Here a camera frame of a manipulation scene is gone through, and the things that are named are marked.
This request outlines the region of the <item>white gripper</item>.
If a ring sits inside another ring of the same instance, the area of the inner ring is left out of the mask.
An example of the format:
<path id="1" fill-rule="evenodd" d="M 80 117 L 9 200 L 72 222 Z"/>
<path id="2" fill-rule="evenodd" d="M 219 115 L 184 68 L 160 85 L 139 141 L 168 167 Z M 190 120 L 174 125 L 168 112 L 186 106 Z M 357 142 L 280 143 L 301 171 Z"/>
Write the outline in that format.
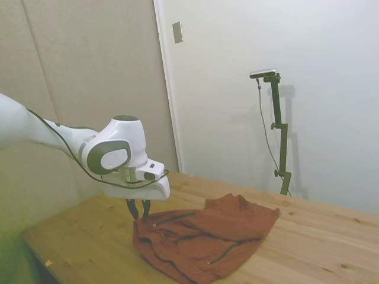
<path id="1" fill-rule="evenodd" d="M 164 201 L 170 196 L 169 180 L 166 176 L 154 181 L 127 183 L 119 179 L 118 174 L 110 174 L 104 176 L 104 181 L 106 182 L 105 194 L 113 198 L 126 199 L 129 212 L 135 220 L 138 219 L 135 199 L 142 199 L 143 222 L 146 222 L 149 217 L 151 201 Z"/>

